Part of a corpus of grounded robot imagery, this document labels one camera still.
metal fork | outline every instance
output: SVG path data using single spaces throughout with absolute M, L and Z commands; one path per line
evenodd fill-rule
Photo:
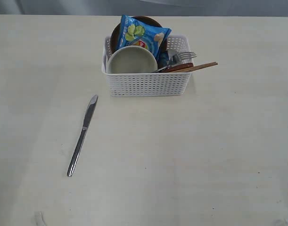
M 192 58 L 197 57 L 196 53 L 194 52 L 181 52 L 181 53 L 177 53 L 175 55 L 173 55 L 170 60 L 169 60 L 169 64 L 167 66 L 161 67 L 160 69 L 157 69 L 156 71 L 154 71 L 153 73 L 159 72 L 167 67 L 173 66 L 178 64 L 179 62 L 182 62 L 183 60 L 189 60 Z

background wall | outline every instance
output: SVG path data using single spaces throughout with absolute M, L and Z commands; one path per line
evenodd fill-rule
M 0 14 L 288 16 L 288 0 L 0 0 Z

silver knife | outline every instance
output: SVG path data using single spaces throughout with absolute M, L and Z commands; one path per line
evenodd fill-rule
M 68 177 L 71 177 L 74 173 L 74 168 L 76 167 L 76 164 L 77 164 L 77 161 L 78 161 L 78 158 L 80 155 L 80 151 L 82 148 L 82 144 L 83 144 L 87 129 L 89 127 L 89 124 L 91 122 L 93 112 L 96 108 L 97 101 L 98 101 L 98 95 L 94 95 L 88 104 L 88 107 L 87 107 L 87 110 L 85 113 L 85 117 L 84 117 L 84 121 L 83 121 L 82 131 L 81 131 L 78 143 L 76 145 L 76 148 L 74 149 L 74 154 L 73 154 L 72 160 L 70 161 L 70 164 L 68 167 L 68 171 L 67 171 Z

chip bag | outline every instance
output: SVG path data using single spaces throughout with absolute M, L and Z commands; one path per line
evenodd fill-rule
M 130 16 L 122 15 L 117 50 L 125 46 L 141 46 L 158 59 L 159 47 L 171 29 L 154 27 Z

basket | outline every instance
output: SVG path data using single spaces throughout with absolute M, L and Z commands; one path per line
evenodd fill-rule
M 168 37 L 168 49 L 179 52 L 190 51 L 188 39 L 184 35 L 172 34 Z M 106 75 L 113 97 L 157 97 L 177 96 L 184 93 L 192 72 L 187 73 L 137 73 L 107 74 L 106 64 L 111 57 L 110 37 L 105 38 L 102 72 Z

